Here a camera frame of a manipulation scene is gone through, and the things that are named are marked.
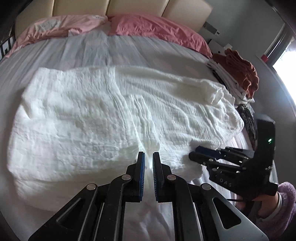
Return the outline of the right hand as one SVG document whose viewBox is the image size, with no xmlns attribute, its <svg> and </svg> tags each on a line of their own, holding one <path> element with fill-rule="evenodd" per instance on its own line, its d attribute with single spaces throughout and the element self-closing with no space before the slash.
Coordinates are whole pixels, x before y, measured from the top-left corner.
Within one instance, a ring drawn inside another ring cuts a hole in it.
<svg viewBox="0 0 296 241">
<path fill-rule="evenodd" d="M 249 219 L 267 218 L 278 208 L 280 202 L 280 193 L 277 192 L 274 196 L 262 194 L 252 201 L 235 202 L 235 207 Z"/>
</svg>

